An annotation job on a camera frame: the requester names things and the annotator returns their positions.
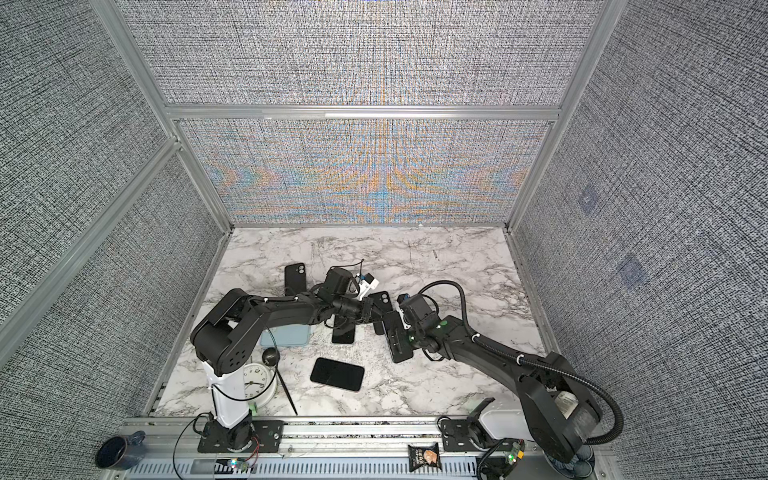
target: marble tabletop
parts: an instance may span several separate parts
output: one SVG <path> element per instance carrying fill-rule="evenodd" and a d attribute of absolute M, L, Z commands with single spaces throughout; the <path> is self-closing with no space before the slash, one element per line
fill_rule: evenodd
<path fill-rule="evenodd" d="M 469 322 L 476 330 L 528 353 L 544 354 L 525 291 L 498 227 L 327 227 L 236 229 L 208 290 L 197 320 L 232 288 L 279 296 L 283 268 L 304 262 L 307 283 L 321 282 L 332 265 L 365 259 L 364 273 L 381 283 L 376 291 L 416 293 L 433 280 L 455 280 L 466 292 Z M 450 286 L 430 289 L 441 316 L 460 316 Z M 281 347 L 280 372 L 300 415 L 466 414 L 485 397 L 511 396 L 495 380 L 471 366 L 430 362 L 420 352 L 392 363 L 383 336 L 358 326 L 352 345 L 330 342 L 331 329 L 310 327 L 310 343 Z M 364 366 L 359 392 L 310 382 L 315 359 L 323 356 Z M 252 361 L 259 361 L 257 346 Z M 205 373 L 187 339 L 154 416 L 192 416 L 213 409 Z M 261 415 L 292 415 L 283 394 Z"/>

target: smartphone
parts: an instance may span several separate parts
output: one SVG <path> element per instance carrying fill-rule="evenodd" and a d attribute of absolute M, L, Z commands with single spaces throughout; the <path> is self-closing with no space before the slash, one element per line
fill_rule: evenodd
<path fill-rule="evenodd" d="M 331 335 L 331 343 L 350 344 L 354 342 L 355 323 L 352 320 L 339 319 L 338 316 L 333 317 L 333 334 Z"/>
<path fill-rule="evenodd" d="M 315 367 L 312 369 L 310 380 L 350 392 L 359 392 L 362 385 L 362 375 L 365 372 L 366 369 L 359 365 L 318 358 L 315 360 Z"/>

